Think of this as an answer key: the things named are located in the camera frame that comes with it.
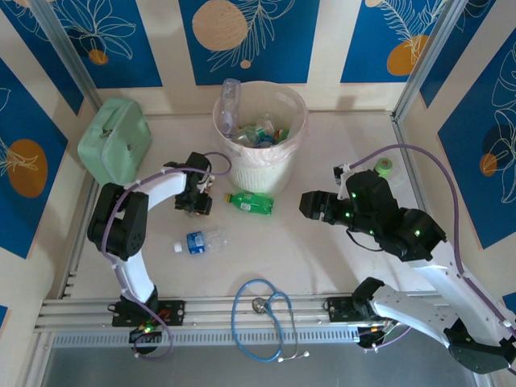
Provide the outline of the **aluminium frame post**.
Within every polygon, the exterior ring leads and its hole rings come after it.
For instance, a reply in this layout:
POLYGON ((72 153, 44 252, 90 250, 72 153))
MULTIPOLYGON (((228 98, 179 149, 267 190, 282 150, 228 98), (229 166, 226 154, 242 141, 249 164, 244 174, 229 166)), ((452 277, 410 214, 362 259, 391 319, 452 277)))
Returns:
POLYGON ((27 3, 78 89, 91 107, 98 111, 103 102, 97 88, 52 5, 47 0, 27 0, 27 3))
POLYGON ((422 83, 438 58, 449 35, 452 33, 457 20, 468 0, 447 0, 443 13, 435 23, 422 55, 414 66, 397 104, 392 111, 393 122, 399 124, 410 108, 412 101, 417 97, 422 83))

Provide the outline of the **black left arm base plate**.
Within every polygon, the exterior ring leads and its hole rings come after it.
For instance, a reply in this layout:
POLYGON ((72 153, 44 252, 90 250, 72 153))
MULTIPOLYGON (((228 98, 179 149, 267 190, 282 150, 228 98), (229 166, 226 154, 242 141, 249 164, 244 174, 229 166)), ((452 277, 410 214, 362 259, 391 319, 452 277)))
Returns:
MULTIPOLYGON (((167 326, 179 327, 185 317, 185 302, 182 300, 151 300, 147 307, 158 315, 167 326)), ((113 327, 138 327, 144 323, 157 324, 147 311, 138 304, 121 298, 113 304, 109 304, 107 310, 112 313, 113 327)))

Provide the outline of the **blue label bottle white cap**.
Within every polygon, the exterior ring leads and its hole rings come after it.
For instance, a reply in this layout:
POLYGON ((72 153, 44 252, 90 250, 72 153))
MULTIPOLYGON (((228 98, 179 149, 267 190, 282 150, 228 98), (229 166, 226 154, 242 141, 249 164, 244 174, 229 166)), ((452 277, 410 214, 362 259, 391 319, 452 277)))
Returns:
POLYGON ((175 253, 188 252, 190 255, 200 255, 216 252, 227 245, 225 231, 220 227, 211 227, 192 231, 181 241, 173 244, 175 253))

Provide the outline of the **pink plastic bin liner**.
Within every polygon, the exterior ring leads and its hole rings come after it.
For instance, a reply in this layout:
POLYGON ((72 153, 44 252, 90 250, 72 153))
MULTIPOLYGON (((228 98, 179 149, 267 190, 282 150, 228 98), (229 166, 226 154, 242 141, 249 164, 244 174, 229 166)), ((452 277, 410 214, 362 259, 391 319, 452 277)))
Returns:
POLYGON ((257 126, 263 113, 273 117, 273 129, 289 129, 289 138, 268 148, 246 147, 225 137, 219 130, 219 101, 214 105, 213 130, 219 147, 233 162, 250 168, 279 164, 292 156, 308 132, 309 111, 302 97, 286 85, 268 81, 249 81, 241 84, 238 127, 257 126))

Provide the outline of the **blue stethoscope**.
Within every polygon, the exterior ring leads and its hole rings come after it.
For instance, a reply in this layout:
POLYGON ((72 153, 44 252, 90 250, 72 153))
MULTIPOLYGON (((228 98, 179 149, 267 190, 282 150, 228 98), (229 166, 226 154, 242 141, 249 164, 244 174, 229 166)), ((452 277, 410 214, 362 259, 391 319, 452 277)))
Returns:
POLYGON ((300 353, 300 351, 299 351, 298 331, 297 331, 296 324, 294 321, 293 305, 292 305, 292 302, 291 302, 289 296, 286 293, 278 290, 270 281, 267 281, 265 279, 260 279, 260 278, 252 279, 252 280, 244 283, 239 288, 237 294, 235 295, 235 298, 234 298, 234 301, 232 304, 232 308, 231 308, 231 336, 232 336, 232 339, 235 342, 235 345, 237 346, 237 348, 247 358, 249 358, 250 360, 259 362, 259 363, 265 364, 265 363, 271 363, 273 361, 276 361, 277 363, 284 363, 286 361, 291 361, 291 360, 305 359, 310 356, 310 353, 308 351, 304 351, 303 353, 300 353), (256 285, 256 284, 266 285, 272 291, 272 294, 267 299, 262 298, 262 297, 257 297, 257 298, 254 298, 252 301, 252 309, 257 314, 268 315, 272 319, 272 322, 276 329, 276 332, 279 335, 279 344, 278 344, 277 350, 270 357, 259 357, 255 354, 253 354, 252 352, 250 352, 241 343, 239 334, 236 330, 236 311, 237 311, 237 306, 239 304, 240 298, 243 296, 244 291, 247 290, 248 287, 250 287, 251 285, 256 285), (283 329, 283 326, 279 322, 279 319, 273 312, 273 303, 278 298, 282 299, 286 303, 287 309, 289 312, 290 323, 292 326, 293 338, 294 338, 294 354, 291 356, 287 356, 285 354, 285 349, 284 349, 285 338, 286 338, 285 330, 283 329))

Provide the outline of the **mint green zip case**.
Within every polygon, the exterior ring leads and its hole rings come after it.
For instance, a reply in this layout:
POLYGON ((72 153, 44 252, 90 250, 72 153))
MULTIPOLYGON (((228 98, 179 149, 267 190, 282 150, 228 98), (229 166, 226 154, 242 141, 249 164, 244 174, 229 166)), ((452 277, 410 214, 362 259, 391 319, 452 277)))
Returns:
POLYGON ((111 97, 81 137, 77 153, 100 186, 125 185, 135 180, 151 143, 152 134, 139 103, 111 97))

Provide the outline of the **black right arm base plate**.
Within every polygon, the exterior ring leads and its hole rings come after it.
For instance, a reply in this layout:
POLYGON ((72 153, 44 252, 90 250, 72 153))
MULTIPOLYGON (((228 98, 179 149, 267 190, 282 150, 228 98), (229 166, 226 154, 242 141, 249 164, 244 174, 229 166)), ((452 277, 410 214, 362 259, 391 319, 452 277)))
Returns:
POLYGON ((328 313, 331 323, 387 323, 394 321, 391 318, 381 317, 376 314, 370 306, 356 306, 352 296, 329 297, 323 303, 323 308, 328 313))

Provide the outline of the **white plastic bin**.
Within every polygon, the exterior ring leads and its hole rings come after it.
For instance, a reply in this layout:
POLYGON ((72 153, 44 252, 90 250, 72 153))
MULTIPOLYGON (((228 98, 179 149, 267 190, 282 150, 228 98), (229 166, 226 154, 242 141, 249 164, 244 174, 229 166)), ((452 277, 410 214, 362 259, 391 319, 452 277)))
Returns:
MULTIPOLYGON (((215 137, 214 141, 217 144, 218 149, 227 156, 227 154, 219 147, 215 137)), ((295 165, 297 154, 298 149, 292 156, 279 164, 259 168, 250 168, 241 164, 233 165, 232 159, 228 156, 232 163, 229 178, 233 185, 240 189, 259 194, 277 194, 287 185, 295 165)))

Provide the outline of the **black controller box with LED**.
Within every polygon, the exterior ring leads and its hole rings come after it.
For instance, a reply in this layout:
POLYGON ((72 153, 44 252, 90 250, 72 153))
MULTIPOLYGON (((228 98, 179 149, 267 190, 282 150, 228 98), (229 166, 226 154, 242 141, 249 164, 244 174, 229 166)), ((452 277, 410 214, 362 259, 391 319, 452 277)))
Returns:
POLYGON ((386 320, 381 326, 359 327, 358 345, 364 349, 373 348, 384 343, 385 337, 390 334, 398 325, 398 321, 386 320))
POLYGON ((140 344, 140 343, 152 343, 156 338, 160 338, 162 335, 162 331, 157 327, 147 325, 140 326, 129 333, 129 343, 130 344, 140 344))

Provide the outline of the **clear bottle with purple label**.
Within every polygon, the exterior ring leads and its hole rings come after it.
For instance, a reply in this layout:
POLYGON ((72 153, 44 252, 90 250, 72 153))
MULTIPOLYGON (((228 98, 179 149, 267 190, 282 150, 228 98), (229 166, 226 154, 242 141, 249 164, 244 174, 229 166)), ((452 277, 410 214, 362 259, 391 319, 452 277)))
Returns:
POLYGON ((241 82, 227 78, 221 88, 218 115, 218 128, 227 138, 231 138, 237 130, 240 102, 241 82))

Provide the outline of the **green bottle with white label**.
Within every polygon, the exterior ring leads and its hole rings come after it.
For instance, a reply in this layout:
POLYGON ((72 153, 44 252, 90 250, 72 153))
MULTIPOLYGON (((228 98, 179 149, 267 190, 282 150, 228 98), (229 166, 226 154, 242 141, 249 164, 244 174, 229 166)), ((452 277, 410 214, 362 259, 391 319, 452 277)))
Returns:
POLYGON ((273 212, 274 200, 263 195, 251 192, 226 193, 225 202, 237 209, 251 213, 270 216, 273 212))

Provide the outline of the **aluminium table edge rail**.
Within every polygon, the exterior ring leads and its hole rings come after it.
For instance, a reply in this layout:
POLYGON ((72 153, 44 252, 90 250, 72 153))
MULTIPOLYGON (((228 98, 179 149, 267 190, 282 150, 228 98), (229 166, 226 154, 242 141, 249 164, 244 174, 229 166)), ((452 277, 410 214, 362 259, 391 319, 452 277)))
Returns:
MULTIPOLYGON (((415 318, 425 323, 454 323, 456 313, 448 303, 435 292, 404 292, 404 297, 415 301, 420 308, 415 318)), ((295 294, 290 297, 293 316, 297 328, 333 327, 339 324, 330 321, 329 312, 323 303, 328 294, 295 294)), ((236 326, 243 329, 270 328, 269 317, 252 309, 253 295, 240 298, 236 308, 236 326)), ((183 298, 185 312, 182 325, 173 327, 174 331, 187 329, 228 329, 231 327, 233 297, 183 298)), ((136 328, 127 322, 123 327, 112 325, 113 313, 108 306, 115 299, 74 299, 64 298, 45 300, 36 319, 34 332, 62 333, 79 331, 124 331, 136 328)))

